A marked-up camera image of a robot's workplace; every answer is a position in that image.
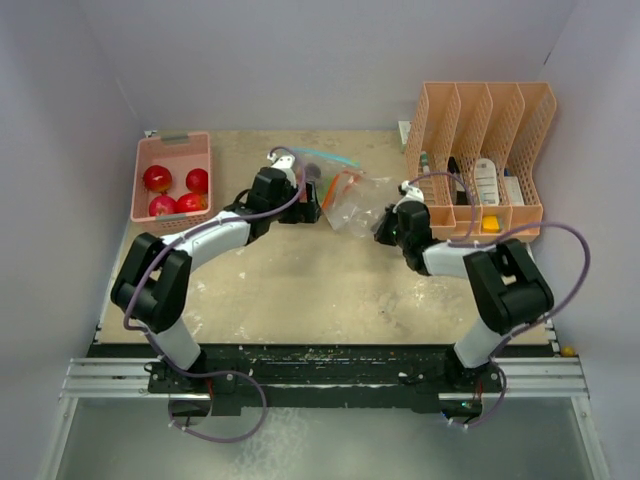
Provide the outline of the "large pink red apple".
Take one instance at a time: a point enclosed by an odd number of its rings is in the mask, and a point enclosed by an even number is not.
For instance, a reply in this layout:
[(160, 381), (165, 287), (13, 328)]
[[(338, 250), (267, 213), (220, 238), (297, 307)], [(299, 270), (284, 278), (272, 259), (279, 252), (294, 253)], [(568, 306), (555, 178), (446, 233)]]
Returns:
[(142, 176), (145, 189), (151, 193), (166, 194), (173, 185), (171, 172), (162, 165), (151, 165)]

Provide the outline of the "blue zip bag small fruits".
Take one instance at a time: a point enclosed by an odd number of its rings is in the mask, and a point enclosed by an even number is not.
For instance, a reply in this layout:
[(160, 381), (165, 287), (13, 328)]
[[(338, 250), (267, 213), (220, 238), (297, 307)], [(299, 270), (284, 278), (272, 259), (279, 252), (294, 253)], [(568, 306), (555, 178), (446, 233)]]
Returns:
[(342, 173), (359, 173), (361, 171), (357, 162), (336, 154), (309, 148), (293, 148), (293, 152), (305, 167), (307, 181), (315, 185), (320, 203), (327, 197), (336, 176)]

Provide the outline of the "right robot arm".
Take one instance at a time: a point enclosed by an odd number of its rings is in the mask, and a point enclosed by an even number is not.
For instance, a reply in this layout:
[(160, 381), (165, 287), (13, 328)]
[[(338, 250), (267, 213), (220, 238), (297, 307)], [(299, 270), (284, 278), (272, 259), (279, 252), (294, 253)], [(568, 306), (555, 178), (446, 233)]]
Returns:
[(374, 224), (373, 237), (379, 244), (399, 247), (409, 269), (420, 275), (469, 281), (479, 318), (450, 348), (444, 369), (452, 389), (467, 391), (498, 345), (551, 310), (554, 297), (520, 240), (456, 247), (435, 239), (428, 220), (427, 207), (418, 201), (389, 205)]

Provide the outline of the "orange zip bag with apples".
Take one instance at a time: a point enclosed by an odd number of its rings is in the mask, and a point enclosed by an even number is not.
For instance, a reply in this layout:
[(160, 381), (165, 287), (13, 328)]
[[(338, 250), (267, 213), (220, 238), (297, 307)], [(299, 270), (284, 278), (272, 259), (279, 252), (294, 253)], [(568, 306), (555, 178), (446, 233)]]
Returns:
[(331, 228), (356, 237), (373, 235), (385, 208), (398, 197), (390, 177), (371, 177), (361, 170), (343, 169), (326, 182), (321, 208)]

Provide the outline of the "pink perforated plastic basket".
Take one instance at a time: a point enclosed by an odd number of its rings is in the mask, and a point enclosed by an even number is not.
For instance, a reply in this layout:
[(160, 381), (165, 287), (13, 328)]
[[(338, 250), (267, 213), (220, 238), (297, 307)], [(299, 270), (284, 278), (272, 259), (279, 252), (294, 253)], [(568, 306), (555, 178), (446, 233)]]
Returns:
[(214, 216), (212, 181), (207, 132), (142, 139), (137, 146), (131, 221), (159, 236), (206, 222)]

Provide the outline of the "dark red fake apple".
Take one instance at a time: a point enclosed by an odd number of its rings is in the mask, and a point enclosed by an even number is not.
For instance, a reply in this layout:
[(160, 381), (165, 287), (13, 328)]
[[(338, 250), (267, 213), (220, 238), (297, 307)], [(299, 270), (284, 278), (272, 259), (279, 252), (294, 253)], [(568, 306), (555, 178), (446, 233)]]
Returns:
[(194, 194), (206, 195), (209, 192), (209, 175), (205, 169), (194, 168), (185, 178), (186, 188)]

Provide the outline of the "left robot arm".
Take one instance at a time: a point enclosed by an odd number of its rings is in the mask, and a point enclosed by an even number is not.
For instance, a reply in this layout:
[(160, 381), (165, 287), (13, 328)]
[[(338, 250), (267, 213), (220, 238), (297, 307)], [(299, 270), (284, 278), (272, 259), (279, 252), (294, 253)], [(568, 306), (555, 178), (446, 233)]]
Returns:
[(205, 354), (183, 319), (191, 274), (216, 257), (245, 247), (271, 224), (313, 224), (321, 216), (314, 182), (289, 167), (263, 167), (250, 188), (214, 218), (181, 233), (138, 235), (113, 283), (110, 300), (124, 314), (123, 326), (143, 332), (184, 392), (202, 387)]

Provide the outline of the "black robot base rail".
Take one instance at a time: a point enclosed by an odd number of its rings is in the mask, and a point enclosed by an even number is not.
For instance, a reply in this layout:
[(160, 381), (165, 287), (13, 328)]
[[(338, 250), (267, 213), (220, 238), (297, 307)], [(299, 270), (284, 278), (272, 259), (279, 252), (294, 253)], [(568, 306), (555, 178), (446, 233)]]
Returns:
[(445, 345), (209, 344), (203, 353), (195, 377), (148, 362), (149, 391), (213, 416), (262, 405), (478, 414), (480, 397), (503, 387), (495, 366), (463, 370)]

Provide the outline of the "fake pomegranate red yellow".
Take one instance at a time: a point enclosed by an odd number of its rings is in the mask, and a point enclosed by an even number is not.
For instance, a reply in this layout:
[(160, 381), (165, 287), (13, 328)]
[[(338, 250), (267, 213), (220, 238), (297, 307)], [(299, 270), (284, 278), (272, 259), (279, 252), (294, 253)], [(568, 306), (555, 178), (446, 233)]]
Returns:
[(180, 196), (175, 203), (176, 213), (193, 213), (207, 209), (208, 202), (206, 196), (193, 192)]

